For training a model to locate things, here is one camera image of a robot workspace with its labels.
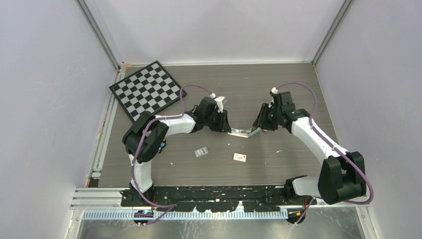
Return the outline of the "small white staple box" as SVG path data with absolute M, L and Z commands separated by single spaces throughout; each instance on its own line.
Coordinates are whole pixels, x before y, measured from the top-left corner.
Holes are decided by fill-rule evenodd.
M 246 162 L 246 155 L 235 153 L 233 155 L 233 160 L 234 161 L 240 161 L 240 162 Z

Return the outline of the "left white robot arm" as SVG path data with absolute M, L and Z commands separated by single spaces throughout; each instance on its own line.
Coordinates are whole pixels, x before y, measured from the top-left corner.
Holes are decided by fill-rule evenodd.
M 131 162 L 133 199 L 141 206 L 152 202 L 152 159 L 163 140 L 170 135 L 194 133 L 208 127 L 215 132 L 231 132 L 226 97 L 204 97 L 193 110 L 174 116 L 153 115 L 143 112 L 123 136 L 122 142 Z

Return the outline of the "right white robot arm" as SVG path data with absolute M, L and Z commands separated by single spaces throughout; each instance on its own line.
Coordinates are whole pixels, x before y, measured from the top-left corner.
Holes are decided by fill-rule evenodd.
M 338 146 L 327 136 L 304 109 L 297 109 L 290 92 L 270 92 L 273 100 L 264 103 L 253 126 L 275 131 L 279 127 L 300 139 L 321 163 L 318 177 L 298 176 L 287 179 L 284 198 L 297 204 L 304 196 L 323 199 L 329 205 L 366 195 L 367 183 L 363 176 L 363 156 Z

